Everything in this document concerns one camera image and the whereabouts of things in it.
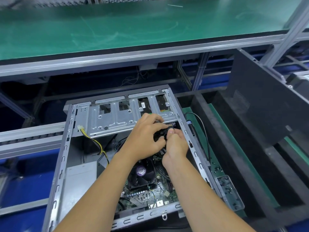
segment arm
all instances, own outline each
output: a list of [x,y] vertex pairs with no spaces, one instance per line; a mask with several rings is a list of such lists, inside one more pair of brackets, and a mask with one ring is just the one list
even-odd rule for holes
[[167,139],[167,152],[162,163],[192,231],[254,232],[225,205],[186,158],[188,144],[182,131],[169,129]]
[[145,113],[137,122],[121,150],[92,184],[83,197],[56,227],[55,232],[108,232],[125,181],[134,164],[160,151],[166,144],[164,138],[153,140],[156,131],[168,125],[157,114]]

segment hand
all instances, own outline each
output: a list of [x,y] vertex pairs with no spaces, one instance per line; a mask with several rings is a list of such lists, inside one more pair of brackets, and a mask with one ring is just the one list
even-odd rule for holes
[[164,138],[159,138],[155,142],[154,133],[168,127],[167,124],[160,123],[163,121],[163,118],[158,114],[144,113],[120,151],[124,152],[125,155],[130,155],[134,163],[159,152],[166,145],[166,142]]
[[169,129],[166,136],[166,154],[163,156],[162,163],[166,166],[176,159],[186,158],[188,143],[180,129]]

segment yellow wire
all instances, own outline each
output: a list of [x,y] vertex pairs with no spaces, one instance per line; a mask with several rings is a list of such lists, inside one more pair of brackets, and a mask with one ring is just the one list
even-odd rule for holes
[[83,134],[85,137],[91,139],[92,141],[95,141],[95,142],[99,145],[99,147],[100,147],[100,149],[101,149],[100,155],[102,155],[102,153],[104,153],[106,159],[108,159],[108,158],[107,158],[107,155],[106,155],[106,152],[103,150],[102,145],[101,145],[97,140],[92,139],[91,137],[89,137],[89,136],[86,134],[86,132],[85,132],[84,129],[80,129],[80,131],[82,132],[82,134]]

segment computer chassis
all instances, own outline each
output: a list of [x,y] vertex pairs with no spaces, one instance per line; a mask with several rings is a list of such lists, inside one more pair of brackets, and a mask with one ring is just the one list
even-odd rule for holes
[[[207,167],[205,153],[193,137],[181,108],[168,85],[68,101],[64,111],[67,113],[67,120],[44,222],[48,223],[47,231],[54,230],[64,217],[60,216],[60,211],[62,204],[65,203],[63,188],[68,168],[67,160],[77,158],[68,157],[68,153],[72,145],[72,138],[82,136],[77,126],[83,126],[91,138],[108,136],[132,130],[143,112],[160,114],[164,123],[179,123],[199,173],[214,192],[224,199],[221,190],[219,190],[218,180],[213,178]],[[169,213],[181,209],[180,203],[174,202],[118,218],[114,220],[112,230],[132,226],[159,216],[166,220]]]

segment cpu fan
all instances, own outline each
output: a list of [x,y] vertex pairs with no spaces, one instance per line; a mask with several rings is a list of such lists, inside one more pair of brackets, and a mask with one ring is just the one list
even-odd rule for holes
[[156,183],[155,168],[151,158],[137,162],[128,176],[129,190]]

